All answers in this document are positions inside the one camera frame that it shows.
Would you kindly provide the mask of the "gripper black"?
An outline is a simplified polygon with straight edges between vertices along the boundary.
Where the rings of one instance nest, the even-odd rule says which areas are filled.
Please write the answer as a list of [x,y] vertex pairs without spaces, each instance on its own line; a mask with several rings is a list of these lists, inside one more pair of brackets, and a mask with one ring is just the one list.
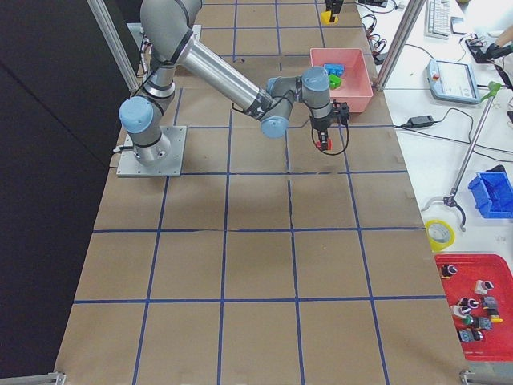
[[331,12],[333,8],[333,15],[339,15],[338,7],[343,5],[343,0],[325,0],[325,11]]
[[327,130],[333,122],[333,117],[330,115],[321,118],[310,116],[309,119],[312,129],[317,131],[318,140],[315,143],[316,148],[319,150],[323,150],[324,148],[331,148],[332,140],[329,138],[329,133]]

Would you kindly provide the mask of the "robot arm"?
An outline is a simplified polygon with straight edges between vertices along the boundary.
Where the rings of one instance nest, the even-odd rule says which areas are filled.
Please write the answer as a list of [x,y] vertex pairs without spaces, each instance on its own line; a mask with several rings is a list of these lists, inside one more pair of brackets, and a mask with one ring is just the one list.
[[329,76],[323,67],[310,67],[302,75],[274,77],[259,87],[206,47],[193,25],[201,1],[144,1],[140,8],[143,32],[151,44],[148,72],[135,93],[119,108],[120,121],[133,143],[135,158],[146,165],[163,160],[171,151],[160,120],[184,80],[197,90],[217,90],[236,105],[236,111],[261,125],[269,138],[283,136],[295,103],[309,110],[313,144],[331,148],[328,129],[335,116],[329,94]]

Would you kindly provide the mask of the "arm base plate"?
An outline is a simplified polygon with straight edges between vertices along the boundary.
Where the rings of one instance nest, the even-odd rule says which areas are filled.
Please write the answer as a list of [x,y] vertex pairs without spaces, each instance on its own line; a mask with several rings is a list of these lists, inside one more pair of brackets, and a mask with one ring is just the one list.
[[126,139],[117,166],[118,177],[179,177],[182,172],[186,126],[160,126],[160,141],[148,148],[137,147]]

